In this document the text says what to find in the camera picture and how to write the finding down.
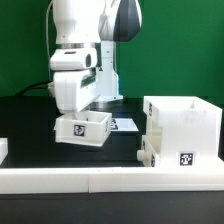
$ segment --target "table surface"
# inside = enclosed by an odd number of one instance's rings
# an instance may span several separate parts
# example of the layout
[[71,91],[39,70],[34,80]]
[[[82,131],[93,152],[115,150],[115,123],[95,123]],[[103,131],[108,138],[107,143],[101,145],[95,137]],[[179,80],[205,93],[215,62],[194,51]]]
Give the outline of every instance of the table surface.
[[[0,137],[9,154],[0,168],[142,166],[136,160],[146,117],[142,99],[125,99],[113,117],[132,118],[139,132],[112,133],[102,148],[55,143],[48,97],[0,98]],[[222,153],[221,132],[220,157]],[[0,195],[0,223],[223,223],[224,192],[132,192]]]

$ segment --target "green background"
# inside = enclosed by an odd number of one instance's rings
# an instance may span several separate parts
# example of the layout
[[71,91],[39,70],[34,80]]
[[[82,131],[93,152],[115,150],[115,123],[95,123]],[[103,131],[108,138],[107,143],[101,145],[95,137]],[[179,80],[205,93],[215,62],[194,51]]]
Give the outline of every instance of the green background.
[[[49,0],[0,2],[0,96],[48,79],[48,4]],[[194,95],[223,106],[224,1],[141,0],[140,4],[141,32],[133,41],[118,44],[121,94]],[[53,49],[52,20],[50,33]]]

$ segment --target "white paper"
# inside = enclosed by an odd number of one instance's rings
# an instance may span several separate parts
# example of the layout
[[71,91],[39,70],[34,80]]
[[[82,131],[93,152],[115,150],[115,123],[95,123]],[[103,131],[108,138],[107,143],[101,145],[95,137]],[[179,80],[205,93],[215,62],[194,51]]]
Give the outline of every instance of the white paper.
[[112,118],[111,131],[138,131],[131,118]]

